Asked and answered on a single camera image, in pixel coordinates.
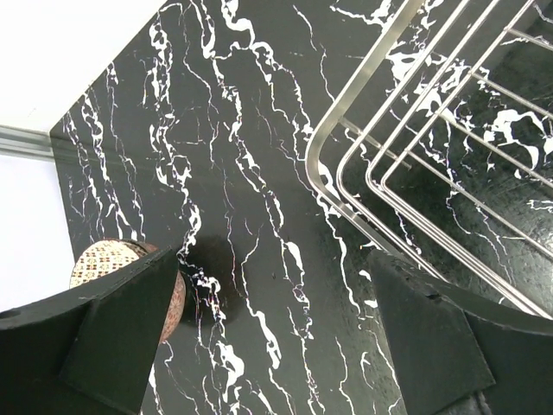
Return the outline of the red patterned ceramic bowl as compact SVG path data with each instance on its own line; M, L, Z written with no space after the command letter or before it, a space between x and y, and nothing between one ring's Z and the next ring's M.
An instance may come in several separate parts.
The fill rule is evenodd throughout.
M78 257L72 269L69 289L75 289L101 278L111 277L118 287L140 276L145 268L133 263L158 250L158 247L131 239L102 239L88 246ZM173 293L165 316L160 343L165 342L176 330L182 318L186 302L186 285L183 276L176 272Z

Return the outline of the metal wire dish rack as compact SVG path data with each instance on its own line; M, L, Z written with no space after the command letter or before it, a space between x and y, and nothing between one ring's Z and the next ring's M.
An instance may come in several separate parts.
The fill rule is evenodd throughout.
M379 248L552 315L552 4L334 1L360 51L310 184Z

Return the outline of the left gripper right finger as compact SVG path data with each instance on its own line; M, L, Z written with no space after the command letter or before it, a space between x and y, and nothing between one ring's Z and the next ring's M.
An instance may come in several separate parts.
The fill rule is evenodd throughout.
M409 414L550 414L552 321L368 256Z

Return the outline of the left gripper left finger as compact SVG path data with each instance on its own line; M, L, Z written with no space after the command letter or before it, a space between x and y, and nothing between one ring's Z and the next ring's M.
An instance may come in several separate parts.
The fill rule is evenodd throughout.
M138 414L173 293L176 252L1 314L3 414Z

